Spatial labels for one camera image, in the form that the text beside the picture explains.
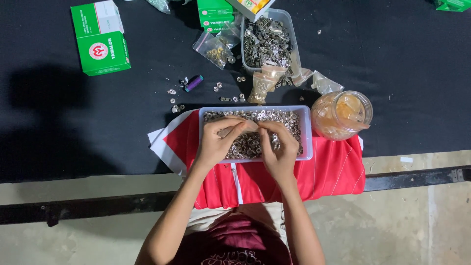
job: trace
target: black table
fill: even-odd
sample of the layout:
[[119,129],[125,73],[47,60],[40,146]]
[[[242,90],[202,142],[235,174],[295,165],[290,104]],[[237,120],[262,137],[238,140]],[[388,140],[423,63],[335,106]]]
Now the black table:
[[[1,5],[0,182],[169,172],[146,134],[177,116],[170,98],[190,110],[250,92],[250,81],[235,80],[240,61],[221,71],[193,51],[201,34],[195,1],[173,2],[166,15],[144,0],[115,0],[132,68],[86,76],[70,6],[89,2]],[[435,11],[425,0],[278,0],[272,7],[291,14],[304,68],[371,100],[372,126],[360,133],[365,157],[471,149],[470,12]],[[167,94],[194,75],[205,78],[198,88]],[[215,93],[217,82],[223,87]],[[279,88],[267,102],[311,106],[319,95],[309,86]]]

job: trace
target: red fabric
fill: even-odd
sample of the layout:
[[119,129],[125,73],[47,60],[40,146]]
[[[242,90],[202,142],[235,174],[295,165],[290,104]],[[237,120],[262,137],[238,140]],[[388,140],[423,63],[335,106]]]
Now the red fabric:
[[171,265],[292,264],[275,232],[246,215],[229,216],[208,231],[184,236]]
[[[311,160],[296,161],[294,176],[303,201],[322,196],[360,194],[365,187],[365,168],[358,136],[345,141],[312,137]],[[182,121],[164,141],[190,168],[199,145],[198,110]],[[281,202],[281,193],[262,162],[235,165],[241,198],[230,164],[217,164],[206,176],[195,208],[237,207],[239,202]]]

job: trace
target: red striped fabric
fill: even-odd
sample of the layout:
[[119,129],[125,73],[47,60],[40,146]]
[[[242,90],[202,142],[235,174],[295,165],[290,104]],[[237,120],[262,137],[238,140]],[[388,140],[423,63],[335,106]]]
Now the red striped fabric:
[[[312,134],[313,158],[296,161],[294,167],[302,200],[362,193],[365,168],[358,136],[330,141],[318,137],[314,131]],[[198,150],[198,111],[193,111],[163,140],[188,170]],[[206,176],[195,207],[228,208],[242,203],[275,201],[281,202],[281,193],[263,163],[217,164]]]

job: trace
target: yamalon logo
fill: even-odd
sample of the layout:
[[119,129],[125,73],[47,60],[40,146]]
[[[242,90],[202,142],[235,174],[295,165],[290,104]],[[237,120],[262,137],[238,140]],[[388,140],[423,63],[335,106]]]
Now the yamalon logo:
[[90,56],[95,60],[101,60],[108,55],[108,47],[101,42],[94,43],[89,49]]

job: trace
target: plastic jar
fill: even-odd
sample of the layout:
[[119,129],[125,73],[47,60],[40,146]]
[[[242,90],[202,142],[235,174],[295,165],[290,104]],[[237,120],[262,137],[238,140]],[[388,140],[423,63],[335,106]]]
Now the plastic jar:
[[311,126],[329,140],[346,140],[370,127],[373,106],[360,92],[331,92],[321,96],[311,108]]

